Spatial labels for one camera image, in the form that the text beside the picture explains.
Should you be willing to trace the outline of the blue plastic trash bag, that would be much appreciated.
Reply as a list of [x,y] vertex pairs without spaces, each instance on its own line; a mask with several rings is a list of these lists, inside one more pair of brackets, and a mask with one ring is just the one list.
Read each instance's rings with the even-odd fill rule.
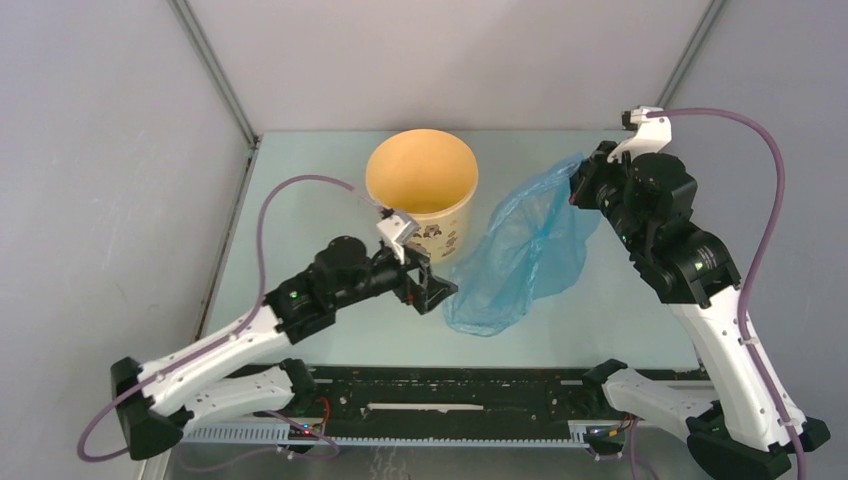
[[570,180],[584,157],[572,155],[525,180],[495,207],[473,250],[451,270],[458,287],[443,304],[446,325],[462,334],[498,335],[537,300],[577,283],[600,215],[570,202]]

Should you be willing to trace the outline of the yellow capybara trash bin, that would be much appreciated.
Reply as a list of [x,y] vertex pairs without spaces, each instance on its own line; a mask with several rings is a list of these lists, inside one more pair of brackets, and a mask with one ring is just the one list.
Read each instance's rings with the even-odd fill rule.
[[435,264],[458,256],[470,232],[478,183],[472,149],[457,136],[434,129],[389,137],[370,155],[365,170],[369,195],[418,223],[409,243]]

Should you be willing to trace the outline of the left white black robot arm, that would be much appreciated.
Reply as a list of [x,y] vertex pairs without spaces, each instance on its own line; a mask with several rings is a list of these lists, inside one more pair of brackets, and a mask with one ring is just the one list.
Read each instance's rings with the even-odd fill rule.
[[261,410],[304,416],[316,390],[302,363],[280,364],[241,380],[231,373],[332,326],[345,307],[386,293],[424,315],[458,287],[435,275],[427,255],[406,247],[404,260],[382,244],[368,255],[349,236],[332,240],[308,267],[267,292],[258,306],[182,350],[110,368],[116,414],[131,459],[155,457],[205,423]]

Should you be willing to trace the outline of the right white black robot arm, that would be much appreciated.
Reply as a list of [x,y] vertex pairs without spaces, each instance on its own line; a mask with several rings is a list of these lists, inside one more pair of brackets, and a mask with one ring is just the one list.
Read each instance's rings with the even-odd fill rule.
[[571,176],[573,206],[600,212],[640,278],[687,332],[716,391],[698,399],[616,359],[583,376],[585,411],[632,414],[683,441],[714,479],[776,479],[828,441],[826,424],[800,412],[763,377],[771,370],[748,317],[741,277],[724,243],[692,222],[696,180],[675,156],[627,155],[604,141]]

